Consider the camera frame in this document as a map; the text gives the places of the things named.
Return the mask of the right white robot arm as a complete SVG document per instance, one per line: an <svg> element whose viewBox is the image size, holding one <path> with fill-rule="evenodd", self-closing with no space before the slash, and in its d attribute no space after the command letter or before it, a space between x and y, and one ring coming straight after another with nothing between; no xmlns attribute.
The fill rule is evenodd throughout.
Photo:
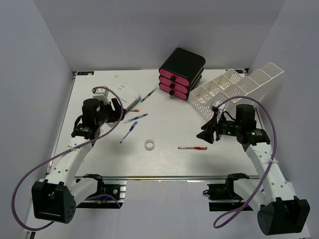
<svg viewBox="0 0 319 239"><path fill-rule="evenodd" d="M266 236L296 234L303 230L310 212L306 199L299 199L288 185L278 163L272 157L273 143L267 133L257 128L255 109L252 105L236 106L236 116L227 120L225 112L217 107L214 114L196 137L209 143L220 140L221 136L233 136L242 145L252 161L261 181L254 186L245 173L229 174L223 184L210 184L203 191L210 200L245 201L257 211L257 221Z"/></svg>

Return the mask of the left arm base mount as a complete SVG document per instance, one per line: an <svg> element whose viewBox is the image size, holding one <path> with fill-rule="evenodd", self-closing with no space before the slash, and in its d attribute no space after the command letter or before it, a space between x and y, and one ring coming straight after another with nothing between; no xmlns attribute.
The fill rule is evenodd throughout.
<svg viewBox="0 0 319 239"><path fill-rule="evenodd" d="M71 186L77 208L119 209L126 194L125 180L86 174L74 179Z"/></svg>

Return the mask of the clear tape roll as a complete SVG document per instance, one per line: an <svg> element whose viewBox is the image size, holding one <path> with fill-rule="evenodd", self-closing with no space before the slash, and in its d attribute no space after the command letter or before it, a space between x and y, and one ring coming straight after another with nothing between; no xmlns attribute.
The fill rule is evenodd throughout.
<svg viewBox="0 0 319 239"><path fill-rule="evenodd" d="M155 148L155 142L152 139L147 139L144 146L146 150L151 151Z"/></svg>

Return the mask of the red pen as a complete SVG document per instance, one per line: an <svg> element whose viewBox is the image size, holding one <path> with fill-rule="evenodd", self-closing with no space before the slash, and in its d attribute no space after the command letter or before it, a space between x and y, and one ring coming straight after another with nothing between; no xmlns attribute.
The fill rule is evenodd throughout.
<svg viewBox="0 0 319 239"><path fill-rule="evenodd" d="M179 146L178 149L183 149L183 150L207 150L207 147L202 147L202 146L194 146L194 147L184 147L184 146Z"/></svg>

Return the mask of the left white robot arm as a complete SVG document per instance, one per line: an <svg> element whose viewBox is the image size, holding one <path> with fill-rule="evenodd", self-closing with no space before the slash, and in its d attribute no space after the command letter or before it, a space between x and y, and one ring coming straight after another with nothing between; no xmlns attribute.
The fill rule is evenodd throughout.
<svg viewBox="0 0 319 239"><path fill-rule="evenodd" d="M31 189L34 216L37 219L69 223L76 207L92 196L99 199L105 194L102 177L86 174L83 179L75 175L86 155L101 134L101 126L116 124L122 120L123 107L116 98L86 99L82 114L76 119L68 145L69 153L60 157L58 164L42 181L36 181Z"/></svg>

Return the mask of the black pink drawer organizer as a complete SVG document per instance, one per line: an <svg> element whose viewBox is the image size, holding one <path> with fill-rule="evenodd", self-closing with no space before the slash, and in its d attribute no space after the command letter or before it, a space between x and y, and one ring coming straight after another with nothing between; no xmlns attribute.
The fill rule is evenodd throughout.
<svg viewBox="0 0 319 239"><path fill-rule="evenodd" d="M159 88L170 96L187 100L202 78L204 57L176 48L159 68Z"/></svg>

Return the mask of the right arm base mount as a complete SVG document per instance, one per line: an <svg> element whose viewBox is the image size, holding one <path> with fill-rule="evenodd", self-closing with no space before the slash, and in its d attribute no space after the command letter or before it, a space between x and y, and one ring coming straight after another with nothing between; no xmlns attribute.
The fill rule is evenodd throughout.
<svg viewBox="0 0 319 239"><path fill-rule="evenodd" d="M245 173L228 174L224 183L208 184L208 189L203 191L203 195L210 200L210 212L229 212L239 209L244 205L244 199L235 193L234 182L250 177Z"/></svg>

